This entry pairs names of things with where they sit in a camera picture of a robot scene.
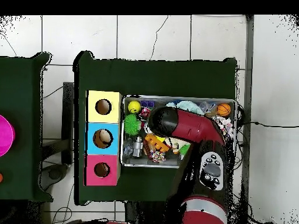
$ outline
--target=orange toy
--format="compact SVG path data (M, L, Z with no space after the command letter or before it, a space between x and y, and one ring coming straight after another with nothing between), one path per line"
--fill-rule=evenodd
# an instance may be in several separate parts
M147 136L145 137L145 140L147 140L151 145L154 145L157 150L160 150L160 152L165 153L165 152L167 152L169 150L169 148L164 143L162 143L161 141L159 141L152 134L147 134Z
M222 103L217 107L218 115L225 117L231 113L231 107L229 104Z

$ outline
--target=box with holes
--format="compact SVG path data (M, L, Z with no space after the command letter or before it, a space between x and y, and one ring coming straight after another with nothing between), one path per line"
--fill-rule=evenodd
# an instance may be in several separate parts
M116 186L120 176L120 102L117 92L86 92L86 186Z

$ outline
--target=yellow block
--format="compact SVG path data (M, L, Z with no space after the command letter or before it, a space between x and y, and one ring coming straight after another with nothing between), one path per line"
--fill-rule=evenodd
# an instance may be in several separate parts
M117 92L92 91L88 92L88 122L91 123L112 123L120 122L120 104L121 94ZM109 105L109 113L102 115L96 110L97 103L100 100L106 100Z

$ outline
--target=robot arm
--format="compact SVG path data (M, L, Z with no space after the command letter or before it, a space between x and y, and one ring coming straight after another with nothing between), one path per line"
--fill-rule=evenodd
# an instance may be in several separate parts
M166 224L227 224L226 151L217 124L181 109L157 107L148 125L160 137L192 143L173 181Z

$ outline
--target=green table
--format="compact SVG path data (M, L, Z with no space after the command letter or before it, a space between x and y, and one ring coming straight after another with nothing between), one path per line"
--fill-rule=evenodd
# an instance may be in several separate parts
M75 202L165 201L176 169L122 167L115 187L83 185L85 92L101 90L122 95L157 95L235 99L234 58L211 61L95 60L89 51L78 54L75 72Z
M33 58L0 57L0 115L15 128L16 139L0 157L0 200L52 201L39 188L41 165L40 75L50 54Z

